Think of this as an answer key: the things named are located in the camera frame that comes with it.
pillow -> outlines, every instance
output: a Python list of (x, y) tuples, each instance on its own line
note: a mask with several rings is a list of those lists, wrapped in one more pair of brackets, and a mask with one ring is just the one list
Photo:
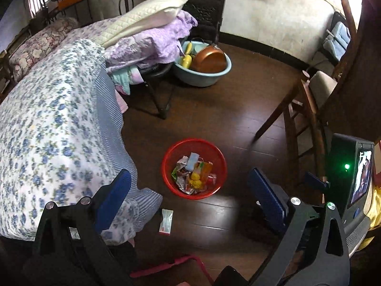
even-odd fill
[(126, 36), (134, 35), (143, 30), (157, 28), (174, 20), (182, 6), (188, 0), (147, 0), (110, 25), (95, 40), (96, 43), (108, 48)]
[(44, 59), (78, 26), (74, 18), (58, 19), (22, 44), (9, 59), (16, 82), (21, 81), (32, 66)]

white quilted pillow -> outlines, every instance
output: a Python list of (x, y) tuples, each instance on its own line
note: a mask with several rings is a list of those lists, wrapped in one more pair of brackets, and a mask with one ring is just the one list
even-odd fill
[(188, 0), (147, 0), (110, 25), (95, 42), (104, 48), (115, 45), (121, 38), (143, 30), (169, 24)]

yellow object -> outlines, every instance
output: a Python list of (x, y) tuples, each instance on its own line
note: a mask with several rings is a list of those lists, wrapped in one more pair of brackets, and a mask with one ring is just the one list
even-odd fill
[[(370, 218), (370, 230), (381, 224), (381, 189), (375, 185), (373, 185), (372, 191), (372, 204), (366, 215)], [(357, 250), (365, 248), (373, 238), (364, 239)]]
[(185, 55), (189, 55), (192, 51), (192, 42), (189, 42), (187, 45), (187, 49), (185, 50)]
[(189, 184), (196, 189), (201, 189), (202, 187), (202, 182), (199, 179), (197, 180), (190, 179)]
[(200, 179), (200, 176), (199, 174), (193, 172), (190, 176), (190, 179), (192, 179), (193, 181), (198, 181)]
[(205, 184), (208, 180), (209, 174), (212, 172), (213, 163), (211, 162), (205, 162), (200, 174), (200, 180)]
[(181, 66), (183, 68), (190, 68), (191, 63), (192, 63), (192, 57), (190, 55), (185, 55), (182, 58)]

floral pillow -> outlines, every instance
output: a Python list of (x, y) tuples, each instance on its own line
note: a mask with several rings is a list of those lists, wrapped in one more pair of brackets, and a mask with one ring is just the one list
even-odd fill
[(74, 18), (58, 19), (22, 44), (9, 60), (16, 82), (21, 81), (32, 66), (44, 59), (78, 26)]

blue floral blanket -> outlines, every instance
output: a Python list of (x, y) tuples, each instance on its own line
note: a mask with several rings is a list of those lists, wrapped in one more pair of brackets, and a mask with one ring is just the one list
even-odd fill
[[(107, 76), (104, 49), (89, 41), (66, 45), (37, 64), (0, 105), (0, 235), (34, 240), (44, 206), (93, 196), (122, 168), (131, 190), (109, 230), (108, 244), (135, 236), (161, 204), (139, 190), (124, 149), (123, 120)], [(79, 238), (75, 229), (74, 238)]]

